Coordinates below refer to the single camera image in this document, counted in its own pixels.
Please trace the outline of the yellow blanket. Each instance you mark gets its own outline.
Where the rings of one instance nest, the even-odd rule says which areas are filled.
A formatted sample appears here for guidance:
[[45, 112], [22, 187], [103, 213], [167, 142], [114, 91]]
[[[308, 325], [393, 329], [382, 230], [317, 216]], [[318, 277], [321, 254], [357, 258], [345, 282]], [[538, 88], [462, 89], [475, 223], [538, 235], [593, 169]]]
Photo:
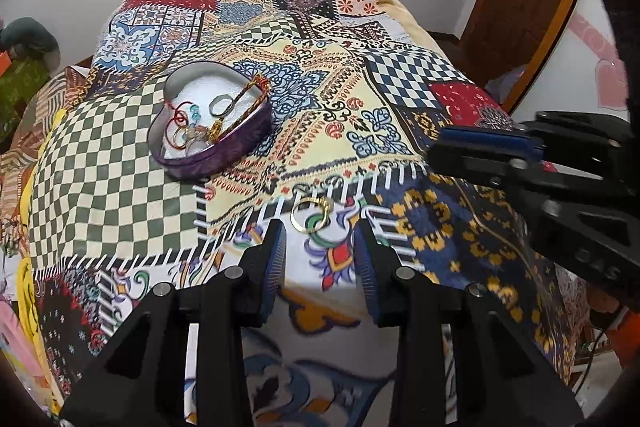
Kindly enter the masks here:
[[[51, 139], [53, 131], [61, 124], [61, 121], [66, 116], [67, 109], [62, 108], [58, 110], [53, 118], [52, 127], [49, 133], [44, 138], [42, 144], [38, 150], [37, 159], [39, 160], [43, 154], [44, 149]], [[29, 204], [32, 197], [32, 188], [34, 187], [34, 169], [29, 173], [25, 188], [20, 199], [20, 220], [21, 225], [28, 225], [29, 218]], [[40, 329], [38, 313], [37, 313], [37, 299], [36, 299], [36, 285], [34, 282], [34, 276], [32, 275], [32, 260], [29, 257], [29, 247], [26, 247], [26, 257], [23, 258], [18, 264], [16, 274], [16, 295], [18, 303], [18, 316], [20, 317], [21, 326], [23, 332], [34, 348], [35, 356], [40, 366], [42, 378], [47, 382], [48, 390], [50, 392], [50, 398], [48, 399], [48, 407], [51, 413], [56, 416], [60, 413], [61, 405], [64, 402], [62, 392], [58, 387], [55, 377], [51, 373], [49, 367], [49, 361], [46, 355], [46, 348], [42, 338], [42, 332]]]

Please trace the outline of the pink slipper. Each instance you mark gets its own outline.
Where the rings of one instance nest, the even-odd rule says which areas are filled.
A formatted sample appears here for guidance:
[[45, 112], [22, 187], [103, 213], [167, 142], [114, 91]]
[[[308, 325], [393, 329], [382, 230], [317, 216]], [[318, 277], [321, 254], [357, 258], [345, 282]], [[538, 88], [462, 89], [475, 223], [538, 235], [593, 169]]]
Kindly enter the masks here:
[[2, 301], [0, 308], [1, 351], [23, 386], [32, 391], [41, 375], [34, 349], [11, 306]]

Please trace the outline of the striped orange brown blanket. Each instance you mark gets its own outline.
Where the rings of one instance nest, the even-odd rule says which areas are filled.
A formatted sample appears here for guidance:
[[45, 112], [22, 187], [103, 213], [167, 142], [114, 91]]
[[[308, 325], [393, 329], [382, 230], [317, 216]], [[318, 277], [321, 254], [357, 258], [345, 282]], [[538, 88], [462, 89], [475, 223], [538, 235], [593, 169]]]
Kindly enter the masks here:
[[1, 237], [17, 226], [22, 194], [55, 115], [61, 109], [71, 109], [85, 98], [88, 75], [88, 68], [67, 66], [27, 104], [9, 150], [1, 155]]

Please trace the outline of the colourful patchwork bed cover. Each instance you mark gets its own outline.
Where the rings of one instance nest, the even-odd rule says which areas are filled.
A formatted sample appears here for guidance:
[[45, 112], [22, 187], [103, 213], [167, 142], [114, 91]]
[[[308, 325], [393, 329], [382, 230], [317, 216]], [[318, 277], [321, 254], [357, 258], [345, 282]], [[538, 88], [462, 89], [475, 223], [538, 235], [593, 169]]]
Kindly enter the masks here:
[[[503, 191], [426, 160], [446, 127], [510, 130], [512, 119], [387, 5], [119, 5], [85, 98], [38, 160], [29, 204], [38, 317], [64, 402], [154, 285], [206, 283], [273, 219], [286, 230], [283, 283], [267, 322], [242, 332], [251, 426], [390, 425], [399, 331], [367, 309], [361, 220], [433, 283], [483, 284], [570, 389], [576, 329], [555, 266], [529, 247]], [[196, 61], [261, 68], [273, 127], [220, 173], [177, 181], [151, 156], [148, 131], [168, 74]]]

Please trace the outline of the dark green pillow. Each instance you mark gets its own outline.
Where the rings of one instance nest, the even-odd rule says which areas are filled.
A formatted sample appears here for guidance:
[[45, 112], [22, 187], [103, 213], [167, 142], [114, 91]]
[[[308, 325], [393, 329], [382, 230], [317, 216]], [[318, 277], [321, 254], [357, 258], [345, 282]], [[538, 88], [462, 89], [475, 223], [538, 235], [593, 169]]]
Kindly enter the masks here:
[[8, 52], [11, 58], [41, 58], [49, 72], [58, 70], [61, 62], [58, 40], [31, 17], [1, 24], [1, 51]]

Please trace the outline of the purple heart-shaped jewelry box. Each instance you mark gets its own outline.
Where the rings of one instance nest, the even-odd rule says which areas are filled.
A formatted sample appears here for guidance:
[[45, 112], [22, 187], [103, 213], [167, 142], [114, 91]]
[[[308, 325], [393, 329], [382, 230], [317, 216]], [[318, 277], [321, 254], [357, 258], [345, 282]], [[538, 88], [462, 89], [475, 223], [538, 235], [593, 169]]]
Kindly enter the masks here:
[[272, 127], [270, 81], [261, 68], [196, 61], [166, 77], [148, 147], [171, 179], [198, 180], [250, 155]]

